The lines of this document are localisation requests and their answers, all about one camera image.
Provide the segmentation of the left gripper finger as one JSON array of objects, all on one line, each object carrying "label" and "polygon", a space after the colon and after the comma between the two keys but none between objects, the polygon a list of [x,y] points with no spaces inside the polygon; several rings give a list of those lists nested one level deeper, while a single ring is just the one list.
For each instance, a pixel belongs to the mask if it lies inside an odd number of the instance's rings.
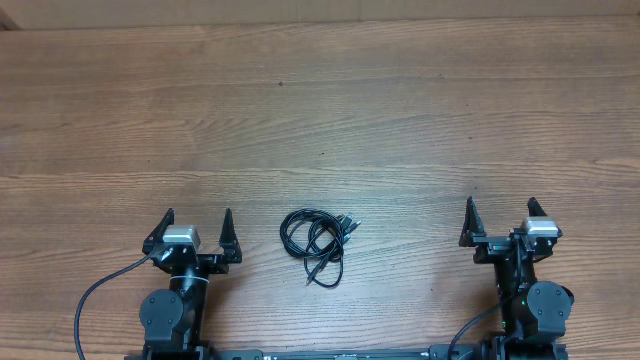
[{"label": "left gripper finger", "polygon": [[242,262],[242,250],[235,232],[233,214],[230,208],[227,208],[225,211],[219,246],[223,250],[222,256],[227,264]]},{"label": "left gripper finger", "polygon": [[163,242],[163,235],[167,228],[174,224],[175,210],[169,208],[164,214],[159,224],[151,231],[151,233],[145,238],[142,245],[142,253],[150,255],[154,247]]}]

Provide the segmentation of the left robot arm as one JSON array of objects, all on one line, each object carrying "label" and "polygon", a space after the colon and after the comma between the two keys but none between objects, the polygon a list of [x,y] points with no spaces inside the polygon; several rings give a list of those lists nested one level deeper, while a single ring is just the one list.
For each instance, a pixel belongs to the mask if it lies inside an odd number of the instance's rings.
[{"label": "left robot arm", "polygon": [[213,345],[202,338],[209,277],[229,272],[242,262],[232,210],[222,223],[220,253],[202,253],[194,225],[177,225],[170,208],[143,241],[142,252],[170,275],[166,289],[151,292],[141,303],[144,328],[141,359],[218,359]]}]

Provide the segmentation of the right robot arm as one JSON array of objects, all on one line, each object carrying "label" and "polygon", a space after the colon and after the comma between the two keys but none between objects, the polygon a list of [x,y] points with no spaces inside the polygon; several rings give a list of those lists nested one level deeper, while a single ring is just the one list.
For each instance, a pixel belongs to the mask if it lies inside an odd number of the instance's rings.
[{"label": "right robot arm", "polygon": [[[475,249],[476,264],[494,268],[499,301],[456,333],[447,348],[449,359],[566,359],[557,340],[566,334],[566,321],[575,302],[573,293],[551,281],[540,281],[534,265],[553,255],[562,230],[535,198],[528,215],[506,236],[489,236],[473,198],[466,201],[459,245]],[[485,336],[473,348],[458,344],[462,335],[495,312],[502,330]]]}]

